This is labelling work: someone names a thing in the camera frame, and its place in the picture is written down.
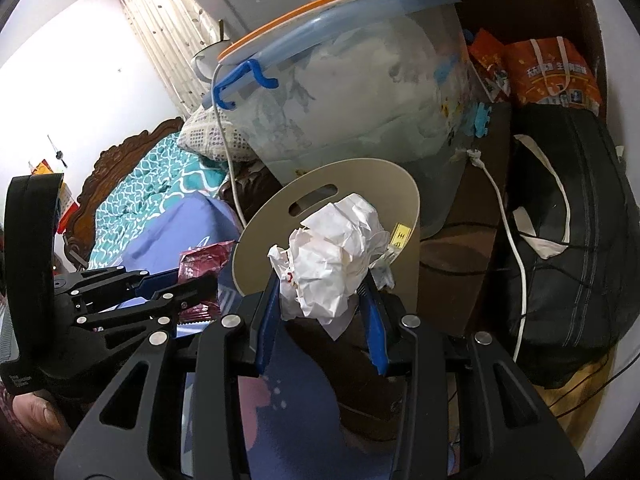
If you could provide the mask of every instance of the white cable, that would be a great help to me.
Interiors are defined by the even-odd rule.
[[[213,76],[211,77],[211,88],[216,85],[216,79],[218,78],[218,72],[222,65],[218,65],[216,69],[213,71]],[[215,101],[213,101],[213,113],[216,116],[216,122],[218,123],[218,129],[220,130],[220,137],[222,137],[222,145],[225,148],[226,161],[229,164],[229,180],[231,181],[231,193],[234,196],[234,205],[236,206],[236,212],[238,213],[238,218],[242,223],[242,228],[246,227],[246,220],[244,219],[244,214],[242,213],[242,208],[240,207],[240,201],[238,199],[238,188],[236,187],[236,176],[234,174],[234,164],[231,160],[231,155],[229,155],[229,146],[226,143],[226,133],[225,129],[222,127],[222,121],[220,120],[220,112],[218,111],[218,105]]]
[[[495,183],[495,180],[489,173],[489,170],[487,170],[484,162],[480,159],[481,153],[479,150],[466,150],[466,154],[469,156],[471,164],[473,164],[476,168],[480,168],[484,171],[484,174],[487,176],[489,182],[494,187],[495,195],[498,197],[498,206],[500,206],[500,216],[502,216],[502,223],[504,224],[505,231],[507,231],[509,245],[511,246],[511,251],[513,251],[513,256],[515,256],[516,258],[518,267],[520,268],[520,286],[522,288],[522,317],[520,318],[520,328],[518,330],[516,348],[513,351],[513,361],[516,362],[518,359],[518,354],[520,353],[520,345],[522,344],[522,335],[524,333],[524,322],[527,317],[527,275],[524,270],[522,258],[520,257],[520,254],[518,253],[518,250],[516,248],[516,244],[513,241],[513,237],[511,236],[511,231],[509,229],[509,223],[507,220],[507,213],[505,213],[504,211],[504,203],[502,202],[502,196],[500,195],[498,185]]]

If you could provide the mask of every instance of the human hand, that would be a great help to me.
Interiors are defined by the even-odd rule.
[[[14,397],[13,410],[24,429],[44,442],[64,446],[71,437],[71,428],[60,411],[34,393]]]

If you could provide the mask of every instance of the black bag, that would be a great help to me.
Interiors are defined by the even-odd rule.
[[[512,132],[508,210],[528,289],[518,364],[534,384],[559,388],[638,316],[638,208],[606,126],[590,111],[527,105]],[[490,304],[502,313],[498,336],[513,347],[521,287],[504,237],[494,264],[509,269],[492,273]]]

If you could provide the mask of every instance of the carved wooden headboard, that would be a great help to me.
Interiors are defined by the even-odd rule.
[[[168,119],[149,133],[129,137],[119,146],[111,146],[100,154],[94,172],[84,181],[78,196],[78,211],[69,219],[65,231],[65,256],[76,265],[88,261],[95,244],[95,210],[139,161],[167,135],[178,132],[184,121]]]

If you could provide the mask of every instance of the teal patterned bedsheet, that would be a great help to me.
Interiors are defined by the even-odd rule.
[[[116,263],[119,254],[147,223],[185,194],[217,194],[227,174],[226,163],[205,166],[197,155],[178,148],[178,134],[158,142],[95,211],[90,269]]]

